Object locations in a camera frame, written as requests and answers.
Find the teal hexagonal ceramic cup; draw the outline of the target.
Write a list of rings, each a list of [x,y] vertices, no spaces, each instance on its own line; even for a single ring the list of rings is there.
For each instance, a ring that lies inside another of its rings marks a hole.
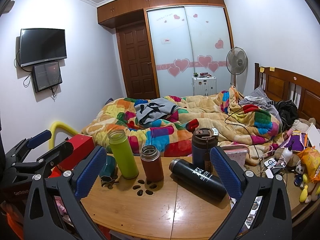
[[[99,177],[102,182],[110,183],[114,180],[116,165],[115,158],[111,155],[107,155],[106,163],[99,173]]]

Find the red gift box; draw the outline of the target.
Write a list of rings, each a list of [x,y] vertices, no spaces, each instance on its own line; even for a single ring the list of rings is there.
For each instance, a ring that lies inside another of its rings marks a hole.
[[[77,134],[69,142],[73,145],[73,153],[52,169],[50,178],[58,177],[67,170],[72,170],[80,161],[85,159],[95,148],[93,138],[88,135]]]

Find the pink rabbit toy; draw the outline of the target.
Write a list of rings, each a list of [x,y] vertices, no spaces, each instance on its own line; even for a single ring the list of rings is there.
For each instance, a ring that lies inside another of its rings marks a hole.
[[[57,205],[57,208],[58,208],[58,211],[60,213],[61,216],[64,216],[67,214],[67,211],[66,211],[66,208],[63,204],[63,201],[61,199],[61,197],[59,196],[55,196],[55,201],[56,201],[56,205]]]

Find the yellow plush toy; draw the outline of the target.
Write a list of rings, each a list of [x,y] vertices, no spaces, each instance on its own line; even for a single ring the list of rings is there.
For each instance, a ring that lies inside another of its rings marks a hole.
[[[306,173],[303,174],[302,178],[302,192],[299,197],[299,202],[308,204],[317,201],[319,199],[319,182],[313,183]]]

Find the lime green bottle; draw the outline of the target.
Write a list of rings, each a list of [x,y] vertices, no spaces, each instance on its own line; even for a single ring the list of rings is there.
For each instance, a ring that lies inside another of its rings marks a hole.
[[[125,179],[136,178],[139,175],[139,170],[124,130],[116,129],[108,135],[108,138],[110,148],[122,176]]]

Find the white spray bottle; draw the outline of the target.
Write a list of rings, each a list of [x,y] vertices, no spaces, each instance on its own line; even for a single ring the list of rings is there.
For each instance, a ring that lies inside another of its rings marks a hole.
[[[281,154],[281,159],[285,161],[286,165],[289,163],[290,159],[292,158],[293,152],[292,152],[292,145],[285,148]]]

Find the orange snack bag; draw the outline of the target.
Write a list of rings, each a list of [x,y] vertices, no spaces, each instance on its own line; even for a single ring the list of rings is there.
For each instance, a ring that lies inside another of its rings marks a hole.
[[[307,147],[298,153],[300,161],[306,166],[309,179],[313,183],[319,182],[319,151],[314,147]]]

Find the grey black garment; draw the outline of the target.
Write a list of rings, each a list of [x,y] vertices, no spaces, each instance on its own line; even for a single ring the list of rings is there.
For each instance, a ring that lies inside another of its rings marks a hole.
[[[178,105],[165,98],[137,100],[134,104],[136,118],[140,125],[164,119],[178,110]]]

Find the colourful patchwork blanket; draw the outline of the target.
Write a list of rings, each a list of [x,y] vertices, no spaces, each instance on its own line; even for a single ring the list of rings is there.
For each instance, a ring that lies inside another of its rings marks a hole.
[[[116,129],[125,132],[134,154],[143,146],[154,145],[163,157],[191,154],[191,137],[199,128],[216,128],[218,145],[248,146],[246,163],[257,165],[258,158],[284,141],[280,121],[257,105],[239,105],[241,94],[235,87],[211,96],[165,96],[177,109],[147,124],[138,121],[138,110],[146,100],[119,98],[106,104],[96,118],[81,131],[110,153],[108,135]]]

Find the navy travel mug brown lid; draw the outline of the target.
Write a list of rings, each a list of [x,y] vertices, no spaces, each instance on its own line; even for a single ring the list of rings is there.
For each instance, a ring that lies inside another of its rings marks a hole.
[[[191,139],[193,164],[205,171],[212,173],[213,166],[210,162],[210,151],[217,146],[219,132],[216,128],[197,128]]]

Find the black bag on bed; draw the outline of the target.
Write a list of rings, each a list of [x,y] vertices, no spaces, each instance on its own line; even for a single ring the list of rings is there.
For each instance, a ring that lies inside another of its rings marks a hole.
[[[282,131],[289,130],[296,119],[298,119],[298,109],[292,100],[279,101],[274,104],[282,122]]]

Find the brown wooden door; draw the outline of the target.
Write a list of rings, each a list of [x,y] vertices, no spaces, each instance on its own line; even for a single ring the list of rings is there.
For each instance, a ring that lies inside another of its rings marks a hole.
[[[157,97],[149,41],[144,22],[117,29],[126,94],[133,99]]]

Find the overhead wooden cabinets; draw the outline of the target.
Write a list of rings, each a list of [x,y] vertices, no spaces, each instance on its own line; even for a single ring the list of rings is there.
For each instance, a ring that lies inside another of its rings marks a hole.
[[[97,8],[98,23],[115,28],[144,18],[143,10],[178,4],[213,4],[224,6],[224,0],[115,0]]]

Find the standing electric fan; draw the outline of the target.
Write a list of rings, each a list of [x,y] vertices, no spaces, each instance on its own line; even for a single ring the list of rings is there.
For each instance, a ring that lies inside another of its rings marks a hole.
[[[236,86],[236,76],[242,74],[248,67],[248,58],[240,47],[232,48],[226,56],[226,67],[231,74],[231,85]]]

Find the small wall monitor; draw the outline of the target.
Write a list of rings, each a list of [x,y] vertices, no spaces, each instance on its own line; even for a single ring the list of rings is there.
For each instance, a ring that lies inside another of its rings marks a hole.
[[[31,78],[35,93],[58,86],[62,83],[59,62],[53,61],[34,65]]]

